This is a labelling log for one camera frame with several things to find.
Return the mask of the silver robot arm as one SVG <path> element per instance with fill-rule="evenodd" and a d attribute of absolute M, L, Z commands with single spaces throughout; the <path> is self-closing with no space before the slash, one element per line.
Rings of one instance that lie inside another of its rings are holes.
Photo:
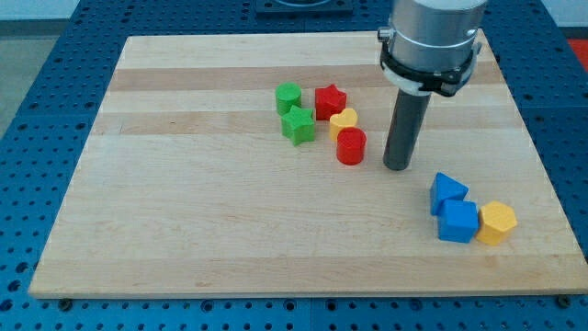
<path fill-rule="evenodd" d="M 392 0 L 380 67 L 403 92 L 454 96 L 472 76 L 486 0 Z"/>

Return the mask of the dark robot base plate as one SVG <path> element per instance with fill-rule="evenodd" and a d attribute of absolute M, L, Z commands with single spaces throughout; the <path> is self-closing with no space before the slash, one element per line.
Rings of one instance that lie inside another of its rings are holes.
<path fill-rule="evenodd" d="M 254 0 L 257 15 L 321 14 L 353 11 L 352 0 Z"/>

